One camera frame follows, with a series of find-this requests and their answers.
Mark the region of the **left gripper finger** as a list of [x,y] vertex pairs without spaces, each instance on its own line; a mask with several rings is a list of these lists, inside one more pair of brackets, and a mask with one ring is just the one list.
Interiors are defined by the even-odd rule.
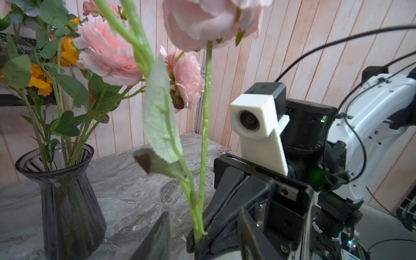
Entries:
[[170,257],[170,218],[163,212],[130,260],[168,260]]

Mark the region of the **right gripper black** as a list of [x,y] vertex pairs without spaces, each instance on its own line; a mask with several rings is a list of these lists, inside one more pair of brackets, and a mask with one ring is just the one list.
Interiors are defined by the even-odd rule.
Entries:
[[232,154],[214,160],[215,193],[203,213],[206,235],[186,239],[196,260],[240,251],[244,260],[287,260],[302,242],[313,189]]

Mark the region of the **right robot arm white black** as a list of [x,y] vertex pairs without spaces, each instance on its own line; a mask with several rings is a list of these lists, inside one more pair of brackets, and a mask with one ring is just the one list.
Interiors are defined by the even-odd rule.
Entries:
[[231,105],[241,155],[214,161],[215,194],[203,213],[208,234],[187,252],[213,260],[286,260],[310,235],[310,249],[340,260],[362,219],[368,182],[387,150],[416,123],[416,73],[367,67],[339,107],[286,98],[259,82]]

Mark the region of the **pink peony stem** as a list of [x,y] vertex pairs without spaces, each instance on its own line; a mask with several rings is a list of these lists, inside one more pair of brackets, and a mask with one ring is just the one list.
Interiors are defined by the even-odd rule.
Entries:
[[[88,15],[78,29],[79,37],[73,44],[81,50],[77,65],[90,69],[105,83],[114,86],[135,86],[143,78],[133,55],[133,47],[122,36],[112,32],[102,16]],[[171,93],[176,110],[193,109],[204,92],[205,81],[201,66],[194,56],[176,47],[166,51],[160,47],[170,76]]]
[[[198,244],[208,233],[203,224],[206,162],[209,141],[209,116],[212,52],[246,37],[257,37],[262,27],[264,9],[271,1],[164,1],[164,27],[172,49],[160,49],[154,57],[133,1],[122,1],[128,25],[108,6],[96,1],[102,14],[89,21],[88,29],[110,31],[117,46],[127,44],[122,56],[140,75],[122,74],[126,85],[146,81],[144,129],[151,149],[143,159],[151,173],[160,173],[180,181],[193,222],[193,241]],[[203,141],[201,147],[200,183],[195,187],[182,152],[175,114],[193,109],[204,99]]]

